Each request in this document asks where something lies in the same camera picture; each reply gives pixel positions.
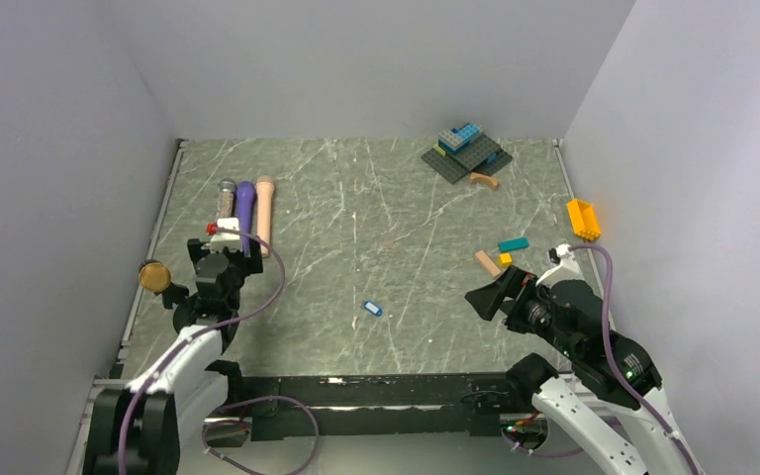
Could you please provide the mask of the blue key tag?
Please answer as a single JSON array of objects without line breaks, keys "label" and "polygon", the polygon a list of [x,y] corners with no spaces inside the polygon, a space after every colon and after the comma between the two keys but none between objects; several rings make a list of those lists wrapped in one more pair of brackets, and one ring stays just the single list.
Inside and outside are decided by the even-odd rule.
[{"label": "blue key tag", "polygon": [[373,301],[364,301],[362,308],[374,317],[382,317],[384,314],[383,309]]}]

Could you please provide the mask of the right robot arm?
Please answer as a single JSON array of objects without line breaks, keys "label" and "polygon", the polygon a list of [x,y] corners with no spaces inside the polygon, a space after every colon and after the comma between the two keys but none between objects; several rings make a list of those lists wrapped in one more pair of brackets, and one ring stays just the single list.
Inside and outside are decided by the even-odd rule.
[{"label": "right robot arm", "polygon": [[638,342],[604,323],[603,301],[586,282],[548,285],[511,266],[465,299],[481,319],[503,312],[507,330],[538,336],[564,356],[624,432],[609,427],[536,353],[506,373],[506,395],[515,409],[535,408],[607,474],[702,473],[672,415],[658,368]]}]

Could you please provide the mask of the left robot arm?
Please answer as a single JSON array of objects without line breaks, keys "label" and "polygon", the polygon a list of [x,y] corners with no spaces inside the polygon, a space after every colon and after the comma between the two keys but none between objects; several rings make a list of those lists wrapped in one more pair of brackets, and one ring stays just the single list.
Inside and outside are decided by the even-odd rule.
[{"label": "left robot arm", "polygon": [[85,474],[174,474],[183,442],[212,412],[236,413],[245,390],[239,365],[222,358],[238,330],[240,290],[263,270],[260,242],[191,238],[195,288],[169,268],[145,261],[142,287],[173,313],[177,338],[141,375],[94,402],[83,456]]}]

